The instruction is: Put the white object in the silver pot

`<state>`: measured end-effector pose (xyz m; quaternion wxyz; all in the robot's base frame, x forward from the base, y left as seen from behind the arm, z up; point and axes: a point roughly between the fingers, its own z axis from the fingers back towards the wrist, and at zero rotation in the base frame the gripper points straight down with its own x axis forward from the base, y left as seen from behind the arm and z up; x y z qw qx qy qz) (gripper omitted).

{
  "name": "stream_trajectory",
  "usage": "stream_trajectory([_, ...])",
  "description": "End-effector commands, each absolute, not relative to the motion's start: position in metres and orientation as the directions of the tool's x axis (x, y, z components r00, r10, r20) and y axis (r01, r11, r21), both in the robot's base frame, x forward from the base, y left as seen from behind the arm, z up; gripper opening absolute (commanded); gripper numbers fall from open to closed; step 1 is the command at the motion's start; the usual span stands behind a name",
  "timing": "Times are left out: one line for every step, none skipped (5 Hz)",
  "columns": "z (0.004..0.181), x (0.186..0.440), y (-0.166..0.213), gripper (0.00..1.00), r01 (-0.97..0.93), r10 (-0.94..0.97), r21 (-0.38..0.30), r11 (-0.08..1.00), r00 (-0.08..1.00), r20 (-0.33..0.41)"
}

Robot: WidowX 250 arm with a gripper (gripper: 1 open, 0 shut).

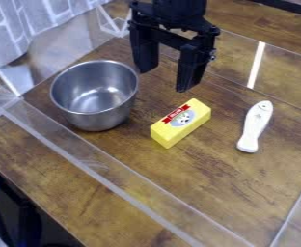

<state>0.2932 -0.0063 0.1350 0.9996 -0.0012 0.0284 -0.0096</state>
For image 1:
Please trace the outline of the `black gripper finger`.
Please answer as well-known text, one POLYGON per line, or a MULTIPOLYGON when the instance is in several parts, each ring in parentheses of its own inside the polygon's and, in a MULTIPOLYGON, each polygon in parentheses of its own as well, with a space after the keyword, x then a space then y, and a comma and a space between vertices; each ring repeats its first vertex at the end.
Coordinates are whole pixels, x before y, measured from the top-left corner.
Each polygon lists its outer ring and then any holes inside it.
POLYGON ((131 44, 134 62, 142 73, 155 69, 159 65, 160 45, 152 39, 148 30, 131 29, 131 44))
POLYGON ((215 59, 216 49, 186 44, 180 49, 178 63, 176 90, 187 92, 202 82, 207 65, 215 59))

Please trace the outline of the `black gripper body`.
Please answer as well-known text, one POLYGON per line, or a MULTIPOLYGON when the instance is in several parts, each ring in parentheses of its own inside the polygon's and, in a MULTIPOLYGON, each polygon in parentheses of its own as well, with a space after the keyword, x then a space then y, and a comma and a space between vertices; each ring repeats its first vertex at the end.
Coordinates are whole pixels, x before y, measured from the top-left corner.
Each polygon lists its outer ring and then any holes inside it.
POLYGON ((220 29, 206 19, 207 0, 132 0, 130 23, 134 46, 160 43, 214 48, 220 29))

